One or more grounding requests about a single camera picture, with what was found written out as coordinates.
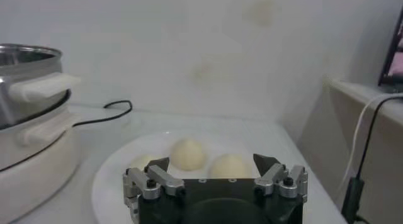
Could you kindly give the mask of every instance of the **steamed bun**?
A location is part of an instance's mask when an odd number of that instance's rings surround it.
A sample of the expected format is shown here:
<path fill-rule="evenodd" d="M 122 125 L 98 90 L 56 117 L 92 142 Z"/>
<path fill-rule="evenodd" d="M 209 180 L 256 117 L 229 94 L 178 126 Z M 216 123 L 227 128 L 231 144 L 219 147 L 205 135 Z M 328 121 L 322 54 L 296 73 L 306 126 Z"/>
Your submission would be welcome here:
<path fill-rule="evenodd" d="M 250 178 L 248 166 L 238 155 L 225 154 L 216 159 L 210 168 L 210 178 Z"/>
<path fill-rule="evenodd" d="M 178 169 L 193 171 L 204 167 L 207 155 L 203 144 L 185 138 L 173 145 L 170 160 Z"/>

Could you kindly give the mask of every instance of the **white shelf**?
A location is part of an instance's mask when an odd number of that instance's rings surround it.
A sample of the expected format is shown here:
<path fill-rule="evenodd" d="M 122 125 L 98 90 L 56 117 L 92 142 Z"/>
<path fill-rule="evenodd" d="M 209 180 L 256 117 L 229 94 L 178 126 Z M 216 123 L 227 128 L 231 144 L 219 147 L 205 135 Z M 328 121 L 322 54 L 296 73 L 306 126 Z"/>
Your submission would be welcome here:
<path fill-rule="evenodd" d="M 349 96 L 351 99 L 354 99 L 361 104 L 366 104 L 369 102 L 369 100 L 371 100 L 371 98 L 385 93 L 381 87 L 365 86 L 362 84 L 344 82 L 337 79 L 329 80 L 328 84 L 331 88 Z M 394 100 L 385 103 L 380 110 L 380 114 L 403 126 L 402 101 Z"/>

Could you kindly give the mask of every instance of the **white plastic handle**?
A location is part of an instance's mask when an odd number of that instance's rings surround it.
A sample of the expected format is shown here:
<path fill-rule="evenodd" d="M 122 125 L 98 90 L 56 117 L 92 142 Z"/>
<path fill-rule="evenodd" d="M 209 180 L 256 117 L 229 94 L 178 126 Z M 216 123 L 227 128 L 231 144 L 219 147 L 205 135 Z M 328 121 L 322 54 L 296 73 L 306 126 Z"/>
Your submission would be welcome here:
<path fill-rule="evenodd" d="M 36 79 L 14 83 L 8 92 L 15 101 L 35 102 L 70 89 L 80 81 L 81 79 L 78 77 L 56 72 Z"/>
<path fill-rule="evenodd" d="M 20 133 L 23 145 L 47 145 L 55 141 L 63 132 L 80 120 L 78 115 L 63 111 L 45 123 L 27 128 Z"/>

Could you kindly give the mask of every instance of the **white plate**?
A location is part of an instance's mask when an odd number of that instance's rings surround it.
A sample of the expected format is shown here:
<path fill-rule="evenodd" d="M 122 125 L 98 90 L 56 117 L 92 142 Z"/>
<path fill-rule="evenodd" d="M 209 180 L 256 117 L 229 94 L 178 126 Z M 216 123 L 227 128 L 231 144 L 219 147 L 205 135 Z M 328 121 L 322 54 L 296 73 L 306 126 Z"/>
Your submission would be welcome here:
<path fill-rule="evenodd" d="M 208 178 L 212 161 L 227 153 L 240 155 L 249 166 L 251 177 L 259 176 L 254 166 L 252 153 L 247 151 L 240 140 L 229 140 L 214 134 L 189 131 L 156 133 L 139 137 L 112 154 L 95 175 L 91 201 L 98 223 L 132 224 L 129 210 L 123 204 L 123 172 L 134 158 L 141 155 L 168 157 L 173 143 L 189 137 L 205 144 L 208 154 L 207 164 L 204 168 L 192 172 L 185 172 L 170 165 L 168 172 L 172 176 L 183 179 Z"/>

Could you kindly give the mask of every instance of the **white wall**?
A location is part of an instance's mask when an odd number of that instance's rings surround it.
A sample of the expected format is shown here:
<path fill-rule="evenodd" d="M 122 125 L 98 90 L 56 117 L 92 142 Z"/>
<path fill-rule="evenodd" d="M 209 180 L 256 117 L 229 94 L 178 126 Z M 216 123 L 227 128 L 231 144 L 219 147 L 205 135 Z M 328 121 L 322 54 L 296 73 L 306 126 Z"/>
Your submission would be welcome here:
<path fill-rule="evenodd" d="M 0 0 L 0 42 L 61 49 L 76 103 L 280 121 L 332 192 L 348 149 L 322 77 L 375 83 L 402 1 Z"/>

